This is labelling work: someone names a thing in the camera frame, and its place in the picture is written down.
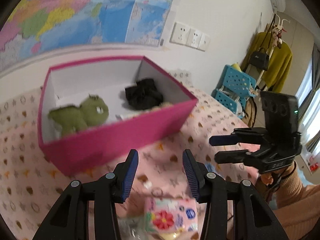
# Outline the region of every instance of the pink package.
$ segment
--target pink package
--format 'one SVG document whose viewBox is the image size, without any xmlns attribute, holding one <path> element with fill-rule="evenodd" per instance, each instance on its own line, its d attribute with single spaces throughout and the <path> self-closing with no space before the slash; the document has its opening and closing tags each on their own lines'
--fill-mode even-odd
<svg viewBox="0 0 320 240">
<path fill-rule="evenodd" d="M 198 231 L 194 199 L 146 198 L 145 230 L 149 233 Z"/>
</svg>

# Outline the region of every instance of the person's hand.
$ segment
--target person's hand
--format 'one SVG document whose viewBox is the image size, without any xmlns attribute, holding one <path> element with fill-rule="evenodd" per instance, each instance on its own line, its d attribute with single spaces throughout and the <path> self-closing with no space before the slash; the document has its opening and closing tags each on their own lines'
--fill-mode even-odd
<svg viewBox="0 0 320 240">
<path fill-rule="evenodd" d="M 292 167 L 294 167 L 294 162 L 292 163 L 292 165 L 290 167 L 286 167 L 286 168 L 282 168 L 282 169 L 279 169 L 277 171 L 273 171 L 273 173 L 276 173 L 276 174 L 281 174 L 282 172 L 284 172 L 285 170 L 287 171 L 291 171 Z M 263 182 L 264 185 L 270 185 L 273 183 L 273 177 L 271 175 L 271 172 L 269 173 L 265 173 L 265 174 L 261 174 L 261 181 Z"/>
</svg>

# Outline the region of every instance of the green stuffed toy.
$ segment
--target green stuffed toy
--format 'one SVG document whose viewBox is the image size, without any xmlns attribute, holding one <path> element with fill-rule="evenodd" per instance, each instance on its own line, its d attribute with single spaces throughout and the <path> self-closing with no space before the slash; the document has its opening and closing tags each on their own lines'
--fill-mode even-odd
<svg viewBox="0 0 320 240">
<path fill-rule="evenodd" d="M 102 98 L 89 95 L 79 107 L 60 107 L 51 110 L 48 117 L 62 127 L 61 137 L 64 137 L 103 124 L 109 117 L 109 109 Z"/>
</svg>

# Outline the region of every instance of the wall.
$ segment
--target wall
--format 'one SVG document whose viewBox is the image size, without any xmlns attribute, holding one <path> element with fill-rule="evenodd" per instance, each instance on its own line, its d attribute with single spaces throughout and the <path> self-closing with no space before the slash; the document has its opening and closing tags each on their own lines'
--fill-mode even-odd
<svg viewBox="0 0 320 240">
<path fill-rule="evenodd" d="M 281 19 L 285 18 L 291 21 L 291 23 L 283 23 L 287 33 L 283 32 L 282 38 L 291 48 L 292 63 L 281 92 L 294 96 L 307 71 L 312 56 L 314 37 L 307 28 L 293 18 L 284 13 L 278 13 L 278 15 Z"/>
<path fill-rule="evenodd" d="M 50 57 L 2 77 L 0 102 L 42 85 L 51 65 L 112 54 L 145 54 L 165 69 L 189 70 L 194 85 L 211 93 L 224 65 L 243 60 L 254 33 L 262 31 L 271 17 L 270 0 L 181 0 L 175 20 L 211 37 L 206 52 L 166 42 L 161 51 L 95 50 Z"/>
<path fill-rule="evenodd" d="M 285 1 L 286 8 L 284 13 L 306 27 L 314 35 L 315 43 L 320 47 L 320 27 L 304 3 L 301 0 Z"/>
</svg>

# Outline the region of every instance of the world map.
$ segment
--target world map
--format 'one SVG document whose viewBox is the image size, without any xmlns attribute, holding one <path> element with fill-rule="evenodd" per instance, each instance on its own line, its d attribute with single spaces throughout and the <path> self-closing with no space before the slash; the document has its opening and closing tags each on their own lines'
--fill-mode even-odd
<svg viewBox="0 0 320 240">
<path fill-rule="evenodd" d="M 172 0 L 21 0 L 0 31 L 0 73 L 67 46 L 158 46 Z"/>
</svg>

